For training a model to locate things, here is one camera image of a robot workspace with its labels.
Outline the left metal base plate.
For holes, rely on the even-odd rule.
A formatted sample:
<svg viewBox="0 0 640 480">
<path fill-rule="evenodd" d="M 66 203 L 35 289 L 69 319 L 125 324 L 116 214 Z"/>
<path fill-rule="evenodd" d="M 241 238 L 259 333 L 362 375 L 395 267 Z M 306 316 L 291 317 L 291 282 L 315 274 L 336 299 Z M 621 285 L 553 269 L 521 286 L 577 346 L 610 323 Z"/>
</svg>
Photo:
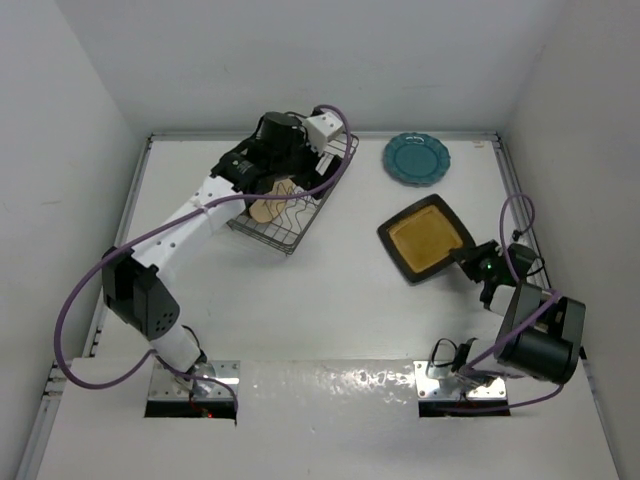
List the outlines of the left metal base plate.
<svg viewBox="0 0 640 480">
<path fill-rule="evenodd" d="M 175 376 L 160 362 L 156 361 L 151 374 L 147 399 L 149 401 L 199 402 L 233 401 L 238 394 L 239 365 L 229 366 L 227 361 L 209 361 L 203 368 L 198 367 L 194 376 L 202 380 L 189 380 Z"/>
</svg>

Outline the tan bird plate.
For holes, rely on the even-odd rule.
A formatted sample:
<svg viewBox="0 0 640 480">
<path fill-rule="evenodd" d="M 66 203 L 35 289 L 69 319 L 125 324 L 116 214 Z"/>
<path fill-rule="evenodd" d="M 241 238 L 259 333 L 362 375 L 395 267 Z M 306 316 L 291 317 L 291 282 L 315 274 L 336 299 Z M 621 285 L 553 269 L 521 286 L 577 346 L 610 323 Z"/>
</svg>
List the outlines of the tan bird plate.
<svg viewBox="0 0 640 480">
<path fill-rule="evenodd" d="M 303 189 L 296 185 L 291 179 L 276 181 L 270 196 L 291 196 L 302 193 Z M 276 199 L 276 200 L 256 200 L 249 207 L 249 217 L 258 224 L 266 224 L 274 222 L 285 211 L 287 207 L 292 207 L 296 203 L 296 199 Z"/>
</svg>

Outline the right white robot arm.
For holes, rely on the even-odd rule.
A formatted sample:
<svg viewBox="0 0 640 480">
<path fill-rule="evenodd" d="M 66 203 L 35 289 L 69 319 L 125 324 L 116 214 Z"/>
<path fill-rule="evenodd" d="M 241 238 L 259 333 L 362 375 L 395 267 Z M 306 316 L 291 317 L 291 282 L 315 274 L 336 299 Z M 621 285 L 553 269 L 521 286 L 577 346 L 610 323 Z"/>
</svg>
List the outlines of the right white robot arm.
<svg viewBox="0 0 640 480">
<path fill-rule="evenodd" d="M 513 243 L 503 250 L 489 241 L 453 249 L 450 256 L 470 280 L 483 285 L 484 307 L 491 305 L 499 287 L 514 289 L 489 353 L 471 360 L 473 342 L 469 340 L 456 350 L 451 371 L 467 377 L 525 374 L 566 384 L 580 357 L 586 306 L 566 296 L 553 299 L 528 282 L 529 270 L 539 256 L 525 245 Z"/>
</svg>

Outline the metal base plate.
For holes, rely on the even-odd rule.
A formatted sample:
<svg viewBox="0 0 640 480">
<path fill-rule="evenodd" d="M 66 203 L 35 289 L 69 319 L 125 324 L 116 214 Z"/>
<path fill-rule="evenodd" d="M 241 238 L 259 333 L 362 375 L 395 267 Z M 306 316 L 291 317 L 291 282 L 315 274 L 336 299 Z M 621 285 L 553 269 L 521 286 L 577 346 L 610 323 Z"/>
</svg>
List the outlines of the metal base plate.
<svg viewBox="0 0 640 480">
<path fill-rule="evenodd" d="M 147 399 L 149 401 L 199 402 L 233 401 L 238 394 L 239 365 L 229 366 L 227 361 L 209 361 L 203 368 L 198 367 L 194 376 L 202 380 L 189 380 L 175 376 L 160 362 L 156 361 L 151 374 Z"/>
<path fill-rule="evenodd" d="M 498 377 L 473 374 L 465 377 L 450 367 L 429 361 L 414 361 L 414 380 L 418 398 L 427 402 L 506 401 L 505 381 Z"/>
</svg>

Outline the teal scalloped plate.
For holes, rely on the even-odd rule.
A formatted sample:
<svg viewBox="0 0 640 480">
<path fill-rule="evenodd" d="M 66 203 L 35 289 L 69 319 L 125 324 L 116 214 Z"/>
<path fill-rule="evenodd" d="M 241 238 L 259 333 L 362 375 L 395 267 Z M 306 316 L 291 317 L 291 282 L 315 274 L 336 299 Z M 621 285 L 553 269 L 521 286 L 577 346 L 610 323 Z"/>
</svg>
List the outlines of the teal scalloped plate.
<svg viewBox="0 0 640 480">
<path fill-rule="evenodd" d="M 447 174 L 451 155 L 440 140 L 409 132 L 396 135 L 387 143 L 382 164 L 394 180 L 404 185 L 429 187 Z"/>
</svg>

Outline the black square amber plate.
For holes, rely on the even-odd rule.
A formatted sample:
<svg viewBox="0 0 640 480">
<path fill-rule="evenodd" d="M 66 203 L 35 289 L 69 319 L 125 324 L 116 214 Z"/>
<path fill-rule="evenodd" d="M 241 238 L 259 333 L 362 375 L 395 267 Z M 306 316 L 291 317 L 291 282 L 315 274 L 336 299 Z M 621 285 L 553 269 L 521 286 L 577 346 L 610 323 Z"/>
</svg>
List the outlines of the black square amber plate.
<svg viewBox="0 0 640 480">
<path fill-rule="evenodd" d="M 386 253 L 409 285 L 420 284 L 455 260 L 450 252 L 476 242 L 438 194 L 409 205 L 377 228 Z"/>
</svg>

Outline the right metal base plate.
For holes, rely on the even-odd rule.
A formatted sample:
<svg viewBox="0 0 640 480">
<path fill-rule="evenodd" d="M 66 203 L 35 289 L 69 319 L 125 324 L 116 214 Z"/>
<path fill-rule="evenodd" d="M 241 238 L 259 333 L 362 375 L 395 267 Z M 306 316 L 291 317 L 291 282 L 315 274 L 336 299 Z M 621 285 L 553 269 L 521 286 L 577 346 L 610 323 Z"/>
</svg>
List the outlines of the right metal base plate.
<svg viewBox="0 0 640 480">
<path fill-rule="evenodd" d="M 505 381 L 498 377 L 473 374 L 465 377 L 450 367 L 429 361 L 414 361 L 414 380 L 418 398 L 427 402 L 506 401 Z"/>
</svg>

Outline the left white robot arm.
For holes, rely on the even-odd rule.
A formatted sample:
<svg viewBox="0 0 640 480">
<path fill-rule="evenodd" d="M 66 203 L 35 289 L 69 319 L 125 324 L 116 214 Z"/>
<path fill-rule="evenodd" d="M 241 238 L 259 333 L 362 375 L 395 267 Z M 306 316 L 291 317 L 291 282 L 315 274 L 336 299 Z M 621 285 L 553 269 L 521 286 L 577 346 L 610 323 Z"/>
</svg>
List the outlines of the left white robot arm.
<svg viewBox="0 0 640 480">
<path fill-rule="evenodd" d="M 201 186 L 167 219 L 167 230 L 107 253 L 101 269 L 106 306 L 172 369 L 196 372 L 206 356 L 179 322 L 180 306 L 170 292 L 178 270 L 249 205 L 270 196 L 286 202 L 304 191 L 322 195 L 322 185 L 344 162 L 333 157 L 324 172 L 318 172 L 317 165 L 327 145 L 344 130 L 344 120 L 326 108 L 306 118 L 265 113 L 256 130 L 224 153 Z"/>
</svg>

